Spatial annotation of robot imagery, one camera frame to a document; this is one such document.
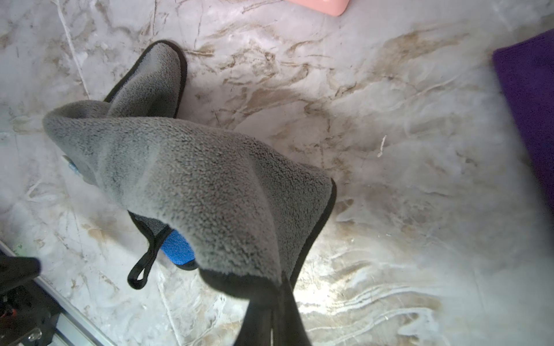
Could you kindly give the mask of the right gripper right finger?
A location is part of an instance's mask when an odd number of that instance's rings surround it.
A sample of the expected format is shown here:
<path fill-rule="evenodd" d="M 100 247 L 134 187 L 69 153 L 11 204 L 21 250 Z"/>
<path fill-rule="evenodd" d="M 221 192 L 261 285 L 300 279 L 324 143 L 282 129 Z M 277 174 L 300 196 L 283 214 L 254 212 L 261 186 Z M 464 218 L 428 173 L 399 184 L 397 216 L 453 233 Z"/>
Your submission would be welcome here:
<path fill-rule="evenodd" d="M 286 272 L 281 274 L 272 313 L 273 342 L 277 346 L 311 346 Z"/>

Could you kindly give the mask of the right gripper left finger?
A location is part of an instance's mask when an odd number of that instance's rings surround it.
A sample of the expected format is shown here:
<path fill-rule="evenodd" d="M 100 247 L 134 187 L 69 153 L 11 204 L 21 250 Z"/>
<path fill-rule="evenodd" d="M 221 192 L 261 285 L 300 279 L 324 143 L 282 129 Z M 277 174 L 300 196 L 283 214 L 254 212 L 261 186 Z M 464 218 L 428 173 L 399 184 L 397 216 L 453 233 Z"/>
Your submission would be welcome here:
<path fill-rule="evenodd" d="M 272 309 L 251 301 L 234 346 L 271 346 Z"/>

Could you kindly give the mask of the grey and blue dishcloth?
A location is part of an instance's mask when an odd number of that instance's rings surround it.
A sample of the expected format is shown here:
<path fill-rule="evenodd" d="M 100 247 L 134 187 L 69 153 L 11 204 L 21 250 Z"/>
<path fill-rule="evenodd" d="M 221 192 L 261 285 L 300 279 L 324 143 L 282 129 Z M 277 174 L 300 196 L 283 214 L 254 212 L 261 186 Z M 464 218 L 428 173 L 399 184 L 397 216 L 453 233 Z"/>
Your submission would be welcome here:
<path fill-rule="evenodd" d="M 157 41 L 104 101 L 57 108 L 44 131 L 85 182 L 179 232 L 208 285 L 270 305 L 298 277 L 336 183 L 255 138 L 177 118 L 186 67 Z"/>

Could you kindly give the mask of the purple square dishcloth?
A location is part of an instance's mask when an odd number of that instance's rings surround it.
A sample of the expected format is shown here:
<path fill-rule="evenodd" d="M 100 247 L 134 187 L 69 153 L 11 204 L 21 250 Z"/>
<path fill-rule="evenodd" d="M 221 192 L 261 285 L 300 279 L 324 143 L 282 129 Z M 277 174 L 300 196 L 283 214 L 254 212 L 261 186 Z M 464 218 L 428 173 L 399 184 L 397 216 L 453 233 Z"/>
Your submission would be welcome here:
<path fill-rule="evenodd" d="M 549 208 L 553 208 L 553 31 L 495 50 L 493 65 Z"/>

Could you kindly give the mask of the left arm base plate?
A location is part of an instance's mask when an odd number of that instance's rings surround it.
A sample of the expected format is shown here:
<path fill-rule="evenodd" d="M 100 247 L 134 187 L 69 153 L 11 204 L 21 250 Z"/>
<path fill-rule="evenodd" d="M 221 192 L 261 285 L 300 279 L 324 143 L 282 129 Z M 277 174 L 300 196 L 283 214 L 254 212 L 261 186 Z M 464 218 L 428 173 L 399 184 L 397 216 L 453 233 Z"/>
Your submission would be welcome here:
<path fill-rule="evenodd" d="M 31 281 L 1 295 L 1 344 L 50 345 L 62 308 Z"/>

